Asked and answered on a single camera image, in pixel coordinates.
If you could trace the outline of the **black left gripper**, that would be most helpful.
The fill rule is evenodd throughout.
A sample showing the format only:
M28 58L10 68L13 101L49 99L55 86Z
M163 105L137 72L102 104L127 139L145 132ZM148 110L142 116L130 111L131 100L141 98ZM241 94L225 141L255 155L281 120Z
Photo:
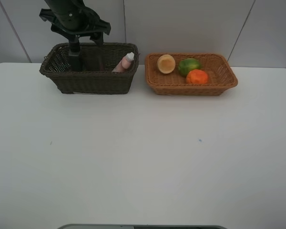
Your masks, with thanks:
M69 43L79 43L79 37L90 36L97 46L103 45L103 34L109 35L111 25L100 18L82 0L47 0L48 9L41 9L39 17L52 24L51 30L65 37Z

